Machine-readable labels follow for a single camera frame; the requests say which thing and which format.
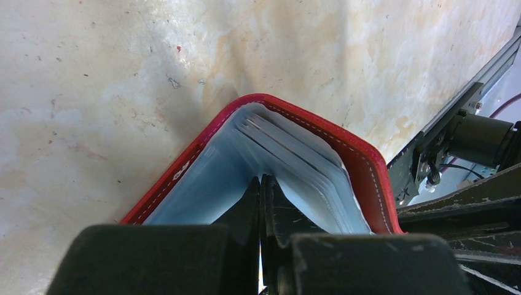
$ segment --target red wire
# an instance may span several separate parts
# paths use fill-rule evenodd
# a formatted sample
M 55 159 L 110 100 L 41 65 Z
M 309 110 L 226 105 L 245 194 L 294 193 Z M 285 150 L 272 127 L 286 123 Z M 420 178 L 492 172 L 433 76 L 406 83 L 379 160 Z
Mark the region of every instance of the red wire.
M 492 119 L 497 117 L 499 114 L 501 114 L 506 108 L 508 108 L 512 103 L 515 103 L 516 101 L 521 99 L 521 93 L 512 97 L 511 99 L 507 100 L 504 104 L 502 104 L 498 109 L 490 115 Z

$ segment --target red leather cover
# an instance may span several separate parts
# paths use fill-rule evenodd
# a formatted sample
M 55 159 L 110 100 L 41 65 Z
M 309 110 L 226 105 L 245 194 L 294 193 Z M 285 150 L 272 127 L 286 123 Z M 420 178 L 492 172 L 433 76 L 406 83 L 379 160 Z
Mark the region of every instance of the red leather cover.
M 393 190 L 382 155 L 356 135 L 304 109 L 268 94 L 243 96 L 226 106 L 161 176 L 146 195 L 123 218 L 122 224 L 141 224 L 172 190 L 201 153 L 208 140 L 238 108 L 262 103 L 271 111 L 325 140 L 339 154 L 351 179 L 355 196 L 371 229 L 378 234 L 402 234 L 394 205 Z

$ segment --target white stitching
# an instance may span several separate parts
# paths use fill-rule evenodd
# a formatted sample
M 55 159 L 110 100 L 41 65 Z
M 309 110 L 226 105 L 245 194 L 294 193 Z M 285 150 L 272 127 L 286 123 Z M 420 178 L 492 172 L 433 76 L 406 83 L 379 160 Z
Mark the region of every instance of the white stitching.
M 250 103 L 260 103 L 260 102 L 261 102 L 261 101 L 252 101 L 252 102 L 250 102 Z M 232 114 L 233 114 L 233 113 L 234 113 L 238 108 L 240 108 L 240 107 L 242 107 L 242 106 L 239 106 L 239 107 L 235 108 L 235 109 L 234 109 L 230 114 L 228 114 L 226 117 L 224 117 L 224 118 L 221 120 L 220 124 L 219 124 L 219 125 L 218 125 L 218 126 L 217 126 L 217 127 L 216 127 L 216 128 L 215 128 L 215 129 L 214 129 L 214 130 L 209 134 L 209 135 L 208 135 L 208 136 L 206 136 L 206 138 L 205 138 L 205 139 L 203 140 L 203 142 L 202 142 L 202 145 L 204 145 L 204 144 L 208 141 L 208 139 L 209 139 L 210 137 L 212 137 L 212 136 L 215 134 L 215 132 L 216 132 L 217 129 L 218 129 L 218 128 L 223 124 L 223 122 L 224 122 L 226 119 L 228 119 L 228 118 L 229 118 L 229 117 L 230 117 L 230 116 L 231 116 L 231 115 L 232 115 Z M 275 110 L 277 110 L 277 111 L 279 111 L 279 112 L 281 112 L 281 113 L 283 113 L 283 114 L 286 114 L 286 115 L 288 115 L 288 116 L 291 116 L 292 118 L 297 119 L 299 122 L 305 123 L 306 125 L 311 126 L 311 128 L 313 128 L 313 129 L 317 129 L 319 132 L 323 132 L 325 135 L 328 135 L 324 130 L 322 130 L 322 129 L 318 128 L 318 127 L 315 127 L 314 125 L 310 125 L 309 123 L 304 122 L 304 121 L 300 120 L 299 118 L 295 118 L 294 116 L 289 115 L 288 113 L 282 111 L 281 109 L 278 109 L 278 108 L 273 107 L 273 106 L 268 106 L 268 108 L 275 109 Z M 194 157 L 199 153 L 200 150 L 201 150 L 201 149 L 197 150 L 197 152 L 195 152 L 195 155 L 193 155 L 192 158 L 190 158 L 190 159 L 193 159 L 193 158 L 194 158 Z M 350 150 L 351 152 L 354 152 L 354 151 L 355 151 L 355 150 L 354 150 L 353 148 L 351 148 L 351 147 L 349 147 L 349 150 Z M 371 176 L 372 176 L 372 179 L 373 179 L 373 183 L 374 183 L 375 188 L 376 188 L 376 193 L 377 193 L 377 197 L 378 197 L 378 202 L 380 203 L 380 211 L 381 211 L 381 213 L 382 213 L 383 223 L 385 224 L 385 227 L 387 228 L 387 231 L 388 231 L 389 233 L 391 233 L 391 230 L 390 230 L 390 228 L 389 228 L 389 224 L 387 223 L 387 219 L 386 219 L 386 217 L 385 217 L 385 212 L 384 212 L 384 210 L 383 210 L 383 203 L 382 203 L 382 197 L 380 196 L 380 190 L 378 189 L 378 184 L 376 183 L 376 178 L 375 178 L 375 176 L 374 176 L 374 173 L 372 172 L 371 165 L 369 164 L 369 162 L 367 161 L 367 159 L 366 159 L 364 156 L 361 156 L 361 158 L 364 159 L 364 160 L 366 161 L 367 166 L 369 166 L 369 171 L 371 171 Z M 155 201 L 159 198 L 159 196 L 160 196 L 160 195 L 156 196 L 156 198 L 153 199 L 152 203 L 155 203 Z

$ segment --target concrete floor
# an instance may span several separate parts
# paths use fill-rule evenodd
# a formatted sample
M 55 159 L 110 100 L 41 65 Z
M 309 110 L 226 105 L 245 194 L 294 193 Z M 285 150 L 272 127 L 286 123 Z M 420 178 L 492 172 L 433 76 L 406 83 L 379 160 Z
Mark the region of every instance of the concrete floor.
M 3 0 L 0 286 L 43 294 L 223 106 L 265 92 L 390 160 L 510 39 L 521 1 Z

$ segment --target plastic card holder page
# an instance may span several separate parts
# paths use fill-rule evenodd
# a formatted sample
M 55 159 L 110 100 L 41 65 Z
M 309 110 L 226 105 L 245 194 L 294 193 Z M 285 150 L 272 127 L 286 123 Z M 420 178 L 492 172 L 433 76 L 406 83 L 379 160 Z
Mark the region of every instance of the plastic card holder page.
M 230 116 L 144 224 L 210 224 L 264 173 L 274 175 L 288 200 L 322 229 L 370 233 L 338 154 L 257 103 Z

